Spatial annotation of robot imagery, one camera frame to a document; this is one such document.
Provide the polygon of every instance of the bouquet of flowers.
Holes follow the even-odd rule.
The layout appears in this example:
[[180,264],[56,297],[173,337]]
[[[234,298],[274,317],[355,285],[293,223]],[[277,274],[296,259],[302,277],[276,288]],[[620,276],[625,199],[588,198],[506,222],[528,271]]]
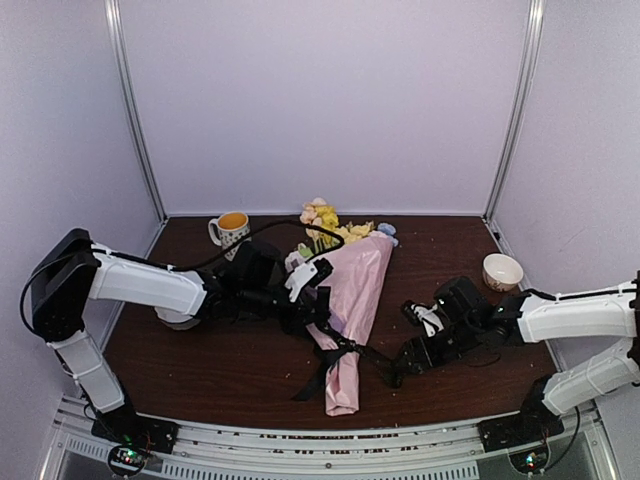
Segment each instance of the bouquet of flowers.
[[[304,204],[300,221],[306,225],[325,228],[344,238],[344,247],[323,255],[333,265],[333,272],[321,286],[332,288],[331,326],[346,338],[365,345],[375,320],[391,251],[398,245],[394,238],[396,229],[393,225],[381,223],[376,230],[374,222],[340,226],[335,207],[320,197]],[[314,252],[305,244],[298,245],[298,249],[285,260],[288,271],[314,253],[321,254],[336,242],[335,238],[316,230],[307,229],[306,232],[313,240]],[[314,325],[309,325],[307,329],[322,350],[337,348],[334,341]],[[356,353],[344,355],[327,372],[325,382],[327,415],[345,415],[358,411],[359,375]]]
[[[362,225],[354,225],[352,222],[349,222],[347,225],[342,227],[339,226],[340,219],[338,218],[335,207],[329,205],[322,197],[314,198],[311,202],[307,202],[303,205],[300,221],[306,225],[315,225],[329,230],[330,232],[337,233],[344,238],[346,245],[350,245],[358,240],[367,238],[371,232],[375,231],[375,224],[372,221],[366,222]],[[388,223],[381,223],[378,225],[378,231],[391,237],[394,246],[398,245],[398,240],[393,237],[396,233],[396,229],[392,225]],[[313,240],[313,252],[316,254],[322,253],[336,243],[335,238],[332,238],[327,234],[311,229],[307,229],[306,232]]]

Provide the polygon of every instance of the white backdrop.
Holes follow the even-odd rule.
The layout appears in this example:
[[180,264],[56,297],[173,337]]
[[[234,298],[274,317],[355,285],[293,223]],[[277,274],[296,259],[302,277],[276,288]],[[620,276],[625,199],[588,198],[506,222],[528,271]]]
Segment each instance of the white backdrop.
[[128,0],[134,90],[169,214],[479,214],[528,2]]
[[[127,126],[104,2],[4,2],[0,32],[0,478],[33,479],[73,382],[20,323],[22,286],[73,227],[142,254],[158,220]],[[114,304],[90,303],[84,318],[98,341]]]
[[[539,64],[497,222],[542,290],[640,269],[640,3],[548,2]],[[607,338],[559,343],[572,366]],[[640,471],[640,388],[598,401],[625,479]]]

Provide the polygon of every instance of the white mug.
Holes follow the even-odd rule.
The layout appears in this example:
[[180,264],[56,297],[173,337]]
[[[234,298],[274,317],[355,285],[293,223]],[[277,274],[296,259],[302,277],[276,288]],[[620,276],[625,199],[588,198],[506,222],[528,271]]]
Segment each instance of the white mug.
[[[214,245],[226,249],[235,243],[240,237],[244,237],[249,233],[249,217],[242,212],[229,212],[220,218],[209,220],[209,236]],[[239,245],[228,252],[224,258],[231,261],[236,256]]]

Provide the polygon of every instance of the small white bowl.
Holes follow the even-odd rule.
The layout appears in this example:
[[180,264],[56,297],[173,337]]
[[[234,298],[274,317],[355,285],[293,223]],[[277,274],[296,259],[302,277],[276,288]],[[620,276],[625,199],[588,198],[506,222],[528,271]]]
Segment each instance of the small white bowl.
[[524,277],[524,271],[513,258],[492,253],[482,262],[482,279],[491,290],[508,292]]

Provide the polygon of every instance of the wooden table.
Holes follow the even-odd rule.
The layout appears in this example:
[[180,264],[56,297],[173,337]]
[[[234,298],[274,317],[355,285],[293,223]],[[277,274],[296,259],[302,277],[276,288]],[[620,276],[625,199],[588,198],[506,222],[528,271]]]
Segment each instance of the wooden table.
[[[253,217],[253,228],[275,217]],[[369,345],[395,356],[419,335],[400,314],[407,299],[430,303],[439,285],[471,277],[493,302],[499,294],[481,282],[482,259],[497,248],[479,218],[367,217],[389,221],[401,247],[393,252]],[[363,218],[345,217],[360,222]],[[206,218],[173,218],[151,258],[177,265],[217,251]],[[283,249],[302,230],[279,227],[261,238]],[[328,417],[324,395],[290,398],[315,372],[312,344],[284,335],[275,320],[201,323],[174,332],[148,307],[127,305],[106,350],[136,408],[143,413],[197,422],[264,428],[349,429],[430,424],[517,410],[531,382],[555,372],[544,344],[501,348],[501,360],[479,350],[444,368],[408,377],[399,390],[386,387],[369,362],[360,362],[360,411]]]

